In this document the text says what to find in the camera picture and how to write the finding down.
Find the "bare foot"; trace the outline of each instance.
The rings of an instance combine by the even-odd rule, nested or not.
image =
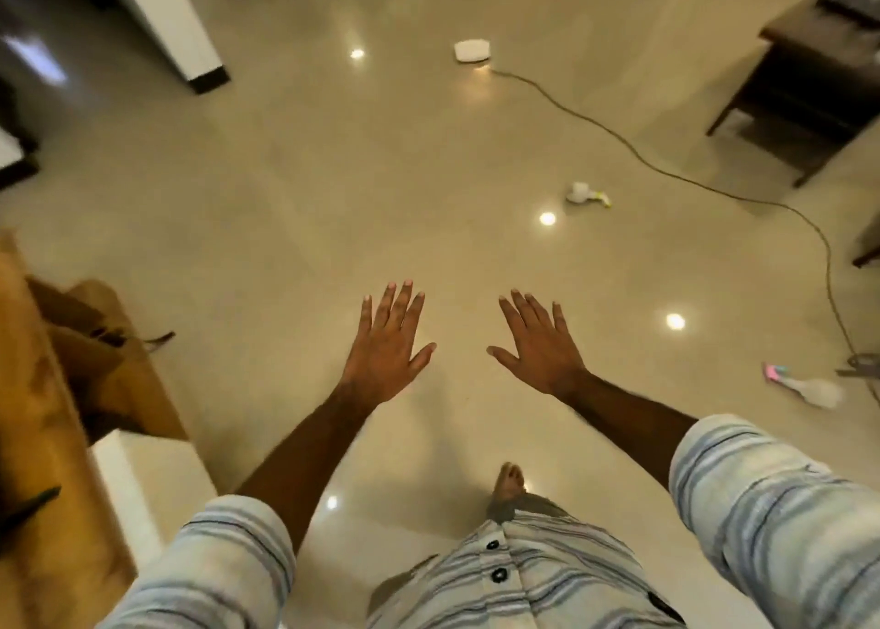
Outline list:
[[[517,464],[504,463],[495,481],[495,490],[492,492],[492,501],[508,501],[515,499],[525,492],[525,477],[523,470]]]

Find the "button-up shirt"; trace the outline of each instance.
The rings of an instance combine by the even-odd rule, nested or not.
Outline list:
[[[880,496],[733,416],[699,421],[672,461],[679,516],[715,569],[780,629],[880,626]],[[101,629],[275,629],[295,560],[265,504],[196,514]],[[674,600],[598,527],[518,511],[435,557],[368,629],[682,626]]]

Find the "glossy tile floor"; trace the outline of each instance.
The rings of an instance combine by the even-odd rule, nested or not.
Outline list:
[[[690,625],[761,625],[660,487],[484,353],[508,341],[496,298],[513,286],[564,304],[597,374],[694,415],[738,412],[880,487],[880,409],[860,382],[829,413],[760,377],[762,360],[828,377],[848,356],[804,223],[660,177],[533,90],[451,61],[454,41],[489,37],[494,66],[658,164],[796,205],[830,238],[856,345],[877,350],[878,271],[848,262],[880,211],[880,132],[799,191],[744,116],[703,137],[761,24],[797,0],[193,0],[234,78],[198,98],[121,17],[7,1],[71,83],[0,61],[45,136],[44,172],[0,194],[0,222],[38,273],[99,276],[142,333],[179,333],[155,359],[221,490],[325,396],[365,292],[412,278],[428,293],[434,361],[338,469],[293,620],[361,624],[369,590],[478,524],[514,460],[532,490],[628,541]],[[799,143],[780,135],[782,151]],[[566,207],[573,180],[613,208]]]

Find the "hand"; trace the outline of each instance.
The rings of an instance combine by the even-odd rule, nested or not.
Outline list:
[[[523,298],[519,291],[513,290],[511,296],[513,304],[503,296],[499,304],[513,333],[519,358],[497,346],[490,346],[486,351],[523,383],[565,401],[575,390],[578,376],[586,369],[578,347],[568,334],[562,307],[559,302],[553,303],[551,320],[547,310],[530,293]]]
[[[370,411],[405,389],[428,366],[436,348],[436,344],[428,344],[410,359],[425,293],[418,293],[410,306],[413,282],[404,281],[394,301],[396,290],[397,285],[391,282],[375,318],[372,298],[363,299],[361,323],[339,381],[338,390],[346,390],[359,406]]]

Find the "rolled-up sleeve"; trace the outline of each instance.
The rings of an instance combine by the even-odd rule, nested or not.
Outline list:
[[[694,425],[670,469],[678,515],[774,626],[880,623],[880,495],[735,416]]]
[[[296,560],[266,504],[210,501],[141,573],[99,629],[275,629]]]

